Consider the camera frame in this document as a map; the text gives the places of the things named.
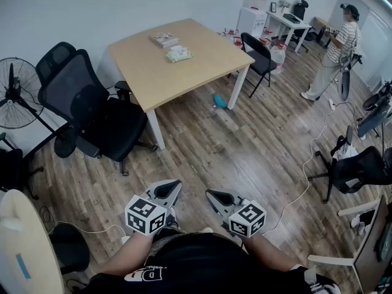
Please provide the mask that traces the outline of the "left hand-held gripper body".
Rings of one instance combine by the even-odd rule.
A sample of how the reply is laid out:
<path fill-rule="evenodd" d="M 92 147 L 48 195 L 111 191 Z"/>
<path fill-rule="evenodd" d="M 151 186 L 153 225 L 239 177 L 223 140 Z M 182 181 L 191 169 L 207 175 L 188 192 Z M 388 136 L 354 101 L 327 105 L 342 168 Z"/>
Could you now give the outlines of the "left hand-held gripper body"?
<path fill-rule="evenodd" d="M 167 209 L 139 195 L 134 195 L 125 210 L 126 226 L 142 235 L 155 235 L 165 226 Z"/>

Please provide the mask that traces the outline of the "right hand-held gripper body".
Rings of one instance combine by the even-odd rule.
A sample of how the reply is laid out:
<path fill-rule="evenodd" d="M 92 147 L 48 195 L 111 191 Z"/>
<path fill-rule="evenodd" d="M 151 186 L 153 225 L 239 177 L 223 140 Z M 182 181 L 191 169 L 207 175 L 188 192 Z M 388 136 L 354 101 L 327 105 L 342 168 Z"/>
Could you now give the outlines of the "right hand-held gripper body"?
<path fill-rule="evenodd" d="M 266 211 L 255 200 L 243 198 L 223 217 L 227 230 L 239 237 L 250 238 L 260 231 L 266 222 Z"/>

